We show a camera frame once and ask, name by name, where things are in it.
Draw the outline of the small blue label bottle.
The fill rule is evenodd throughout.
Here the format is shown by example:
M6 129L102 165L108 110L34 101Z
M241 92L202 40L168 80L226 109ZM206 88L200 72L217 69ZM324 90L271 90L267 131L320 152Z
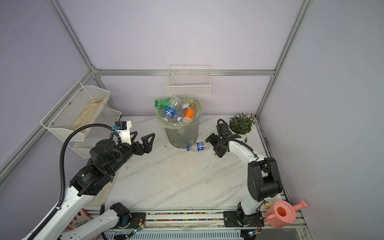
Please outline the small blue label bottle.
M166 117L173 118L176 111L180 107L183 100L177 96L173 96L169 99L167 106L165 107L163 113Z

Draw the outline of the green soda bottle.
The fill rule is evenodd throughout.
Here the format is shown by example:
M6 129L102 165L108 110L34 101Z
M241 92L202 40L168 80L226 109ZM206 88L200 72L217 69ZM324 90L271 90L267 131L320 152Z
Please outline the green soda bottle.
M154 107L156 109L165 109L168 106L170 99L156 99L154 102Z

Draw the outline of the orange label bottle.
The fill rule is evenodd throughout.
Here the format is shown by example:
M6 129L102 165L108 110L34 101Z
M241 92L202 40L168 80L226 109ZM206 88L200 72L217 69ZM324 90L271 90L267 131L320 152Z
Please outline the orange label bottle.
M192 103L190 106L187 108L186 113L183 117L183 124L188 124L193 121L195 117L195 113L197 111L197 105Z

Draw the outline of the clear bottle blue label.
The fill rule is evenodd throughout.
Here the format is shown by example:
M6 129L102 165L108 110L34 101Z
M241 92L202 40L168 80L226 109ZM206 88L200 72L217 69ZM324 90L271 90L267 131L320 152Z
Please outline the clear bottle blue label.
M176 112L175 115L171 118L169 116L166 117L168 123L181 123L183 122L184 114L181 112Z

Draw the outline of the red white label bottle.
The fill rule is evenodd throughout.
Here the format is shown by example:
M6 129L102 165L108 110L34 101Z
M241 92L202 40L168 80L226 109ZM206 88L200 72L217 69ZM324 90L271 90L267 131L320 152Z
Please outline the red white label bottle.
M183 102L183 103L181 104L181 108L182 108L182 109L187 109L187 108L190 107L191 104L192 104L192 102Z

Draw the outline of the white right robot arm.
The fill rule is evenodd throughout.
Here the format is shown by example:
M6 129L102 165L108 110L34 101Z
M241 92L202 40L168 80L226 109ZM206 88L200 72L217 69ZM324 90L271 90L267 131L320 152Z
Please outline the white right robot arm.
M267 198L273 198L283 191L277 161L256 153L240 135L230 131L223 119L217 121L217 133L211 134L206 142L213 146L217 157L232 153L247 166L248 195L238 207L243 216L255 214Z

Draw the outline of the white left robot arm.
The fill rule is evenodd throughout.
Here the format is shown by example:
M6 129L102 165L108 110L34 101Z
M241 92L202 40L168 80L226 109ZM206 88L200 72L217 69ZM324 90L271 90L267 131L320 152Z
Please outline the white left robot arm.
M127 140L113 131L108 139L96 143L85 167L70 180L65 181L64 160L69 140L65 140L60 153L61 192L58 203L25 236L26 240L91 240L114 227L125 228L130 224L131 212L122 203L113 204L109 210L82 226L66 232L66 227L76 214L89 203L108 183L114 180L117 171L134 155L152 151L155 134L142 137L136 142L129 131Z

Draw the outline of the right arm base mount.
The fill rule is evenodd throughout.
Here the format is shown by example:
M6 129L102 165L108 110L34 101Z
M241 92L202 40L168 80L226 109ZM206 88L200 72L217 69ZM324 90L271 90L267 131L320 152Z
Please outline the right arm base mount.
M264 221L260 211L252 215L245 215L241 211L224 211L224 225L226 228L263 227Z

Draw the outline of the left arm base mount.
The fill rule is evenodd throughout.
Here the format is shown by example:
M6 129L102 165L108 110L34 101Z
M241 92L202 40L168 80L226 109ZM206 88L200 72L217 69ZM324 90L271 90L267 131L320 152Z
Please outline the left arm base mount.
M147 214L144 212L131 212L129 218L125 218L122 221L118 221L117 225L112 229L136 229L139 224L144 224Z

